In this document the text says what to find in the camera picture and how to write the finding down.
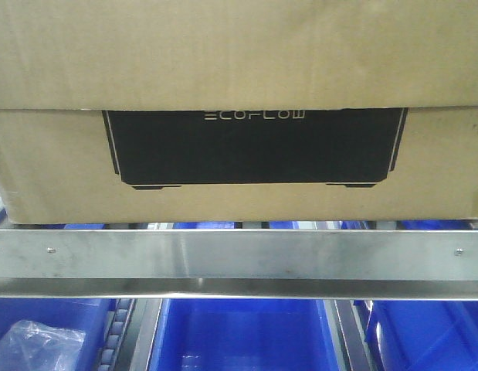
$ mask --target cardboard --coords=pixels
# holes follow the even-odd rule
[[[18,223],[478,217],[478,107],[409,109],[395,168],[372,188],[160,190],[136,190],[114,171],[100,111],[0,111],[0,190]]]
[[[0,192],[17,223],[478,217],[478,0],[0,0]]]
[[[0,109],[478,106],[478,0],[0,0]]]

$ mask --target ecoflow logo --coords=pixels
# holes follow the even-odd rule
[[[301,120],[305,110],[289,111],[205,111],[205,120]]]

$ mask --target storage shelf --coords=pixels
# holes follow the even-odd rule
[[[478,299],[478,230],[2,230],[0,296]]]

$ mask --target clear plastic bag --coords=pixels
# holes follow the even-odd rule
[[[74,371],[85,333],[16,322],[0,340],[0,371]]]

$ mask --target black printed graphic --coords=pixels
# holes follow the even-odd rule
[[[103,114],[116,173],[136,189],[306,182],[364,187],[395,167],[406,111]]]

